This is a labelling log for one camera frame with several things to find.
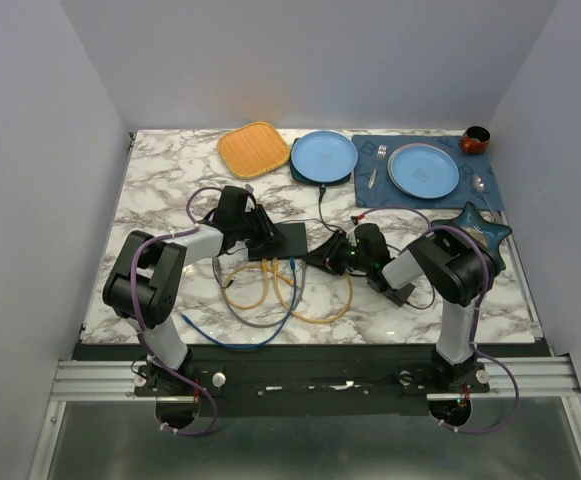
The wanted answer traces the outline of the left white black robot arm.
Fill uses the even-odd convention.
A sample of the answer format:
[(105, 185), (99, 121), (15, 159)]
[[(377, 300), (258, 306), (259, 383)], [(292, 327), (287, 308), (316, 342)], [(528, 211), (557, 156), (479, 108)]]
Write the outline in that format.
[(187, 231), (153, 236), (135, 230), (119, 252), (103, 288), (117, 316), (136, 321), (138, 339), (157, 366), (157, 382), (171, 395), (192, 380), (188, 347), (172, 316), (183, 268), (227, 253), (243, 242), (252, 251), (282, 245), (286, 236), (247, 189), (221, 189), (217, 206)]

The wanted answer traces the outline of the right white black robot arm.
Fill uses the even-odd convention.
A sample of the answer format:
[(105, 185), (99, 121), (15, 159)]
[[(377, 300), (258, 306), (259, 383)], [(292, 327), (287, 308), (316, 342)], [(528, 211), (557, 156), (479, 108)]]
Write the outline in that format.
[(424, 276), (443, 299), (441, 334), (436, 342), (430, 379), (450, 392), (466, 380), (474, 362), (476, 324), (483, 297), (505, 269), (500, 245), (512, 230), (502, 224), (435, 221), (429, 232), (412, 241), (396, 257), (375, 224), (350, 234), (334, 233), (303, 260), (332, 275), (358, 271), (373, 290), (401, 306)]

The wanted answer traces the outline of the black network switch box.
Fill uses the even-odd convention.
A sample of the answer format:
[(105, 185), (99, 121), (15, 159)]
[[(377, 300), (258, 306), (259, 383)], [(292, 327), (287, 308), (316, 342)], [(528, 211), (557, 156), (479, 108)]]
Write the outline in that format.
[(259, 249), (249, 249), (249, 261), (298, 259), (308, 253), (306, 224), (304, 222), (276, 223), (274, 227), (280, 232), (281, 237), (276, 237), (272, 243)]

